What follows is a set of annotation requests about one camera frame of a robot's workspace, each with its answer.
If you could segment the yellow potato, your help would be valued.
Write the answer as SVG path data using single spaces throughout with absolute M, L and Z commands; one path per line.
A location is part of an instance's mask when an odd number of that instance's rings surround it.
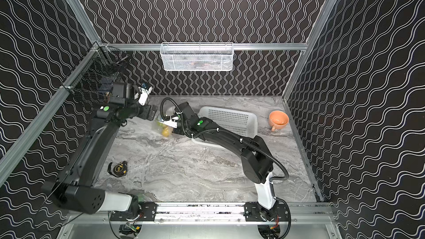
M 171 131 L 170 131 L 170 129 L 169 129 L 169 128 L 164 128 L 164 129 L 162 130 L 161 134 L 162 134 L 162 136 L 163 136 L 163 137 L 169 137 L 169 136 L 170 136 L 170 134 L 171 134 Z

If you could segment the clear zip top bag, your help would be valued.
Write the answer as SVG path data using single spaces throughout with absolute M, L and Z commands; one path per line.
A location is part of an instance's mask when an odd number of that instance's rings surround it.
M 154 120 L 152 121 L 151 130 L 158 135 L 171 138 L 173 137 L 173 133 L 177 132 L 180 126 L 180 117 L 176 114 L 174 107 L 168 108 L 164 112 L 164 116 L 169 117 L 169 120 L 165 121 L 160 114 L 160 109 L 158 109 Z

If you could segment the white plastic perforated basket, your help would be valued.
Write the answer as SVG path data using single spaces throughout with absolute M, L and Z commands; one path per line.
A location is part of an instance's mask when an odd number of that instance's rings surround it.
M 199 110 L 198 117 L 209 118 L 220 127 L 240 136 L 249 138 L 257 136 L 257 116 L 251 112 L 204 106 Z

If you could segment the green cabbage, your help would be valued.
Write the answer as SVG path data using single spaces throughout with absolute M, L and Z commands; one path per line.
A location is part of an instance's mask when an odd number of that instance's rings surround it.
M 167 126 L 164 125 L 163 123 L 157 122 L 157 126 L 161 127 L 161 128 L 166 128 Z

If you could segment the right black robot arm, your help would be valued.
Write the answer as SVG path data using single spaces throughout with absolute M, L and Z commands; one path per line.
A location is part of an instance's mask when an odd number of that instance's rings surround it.
M 270 152 L 260 136 L 240 136 L 219 126 L 212 119 L 199 117 L 187 102 L 174 103 L 174 114 L 168 118 L 177 124 L 177 134 L 191 139 L 200 139 L 223 147 L 241 160 L 242 170 L 248 180 L 255 184 L 257 192 L 256 211 L 247 212 L 247 218 L 262 221 L 290 220 L 288 204 L 277 197 L 275 180 L 288 180 L 289 173 L 284 165 Z

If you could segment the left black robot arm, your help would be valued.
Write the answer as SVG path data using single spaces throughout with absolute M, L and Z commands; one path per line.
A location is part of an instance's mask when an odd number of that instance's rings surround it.
M 114 83 L 109 101 L 95 108 L 89 129 L 72 159 L 55 181 L 46 181 L 42 190 L 55 206 L 83 214 L 102 211 L 120 212 L 133 220 L 139 217 L 140 208 L 135 195 L 110 192 L 93 187 L 118 130 L 127 120 L 138 117 L 153 120 L 156 106 L 148 103 L 153 87 Z

